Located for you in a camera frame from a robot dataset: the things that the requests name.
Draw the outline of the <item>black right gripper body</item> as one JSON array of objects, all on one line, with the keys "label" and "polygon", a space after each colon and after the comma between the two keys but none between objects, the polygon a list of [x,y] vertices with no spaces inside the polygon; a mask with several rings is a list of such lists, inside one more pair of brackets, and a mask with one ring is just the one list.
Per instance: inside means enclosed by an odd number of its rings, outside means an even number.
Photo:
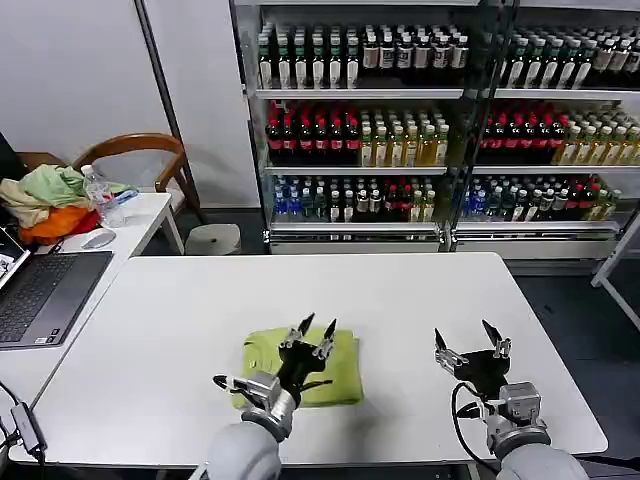
[{"label": "black right gripper body", "polygon": [[511,359],[494,354],[493,350],[465,353],[463,361],[454,366],[454,377],[471,383],[482,400],[497,400],[500,388],[507,384]]}]

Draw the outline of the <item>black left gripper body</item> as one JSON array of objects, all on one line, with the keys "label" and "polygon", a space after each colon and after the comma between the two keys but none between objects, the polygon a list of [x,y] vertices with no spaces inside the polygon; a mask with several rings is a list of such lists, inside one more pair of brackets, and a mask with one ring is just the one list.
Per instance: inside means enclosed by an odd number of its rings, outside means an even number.
[{"label": "black left gripper body", "polygon": [[299,396],[309,374],[323,372],[326,359],[317,347],[306,342],[284,342],[279,347],[281,366],[277,372],[281,387],[292,396]]}]

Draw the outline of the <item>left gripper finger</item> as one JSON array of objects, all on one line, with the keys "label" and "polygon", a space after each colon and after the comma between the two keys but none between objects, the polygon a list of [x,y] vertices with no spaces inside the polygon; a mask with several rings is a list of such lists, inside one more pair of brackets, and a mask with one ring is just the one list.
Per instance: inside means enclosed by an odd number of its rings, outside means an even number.
[{"label": "left gripper finger", "polygon": [[308,332],[314,317],[315,313],[312,312],[304,318],[297,327],[291,328],[284,339],[280,342],[279,348],[291,348],[296,341],[301,341]]},{"label": "left gripper finger", "polygon": [[322,341],[313,351],[313,356],[317,358],[328,358],[334,346],[336,319],[329,324],[323,334]]}]

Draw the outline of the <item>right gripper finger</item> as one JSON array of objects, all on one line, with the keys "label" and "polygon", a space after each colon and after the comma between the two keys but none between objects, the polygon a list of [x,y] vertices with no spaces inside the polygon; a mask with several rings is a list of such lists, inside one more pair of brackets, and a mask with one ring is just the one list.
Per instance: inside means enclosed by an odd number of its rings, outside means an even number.
[{"label": "right gripper finger", "polygon": [[494,346],[494,358],[508,358],[510,356],[510,350],[512,341],[508,337],[503,337],[498,329],[488,323],[486,320],[482,320],[484,330],[489,337],[492,345]]},{"label": "right gripper finger", "polygon": [[449,349],[437,328],[435,334],[435,360],[443,369],[449,373],[454,373],[457,368],[468,364],[468,359]]}]

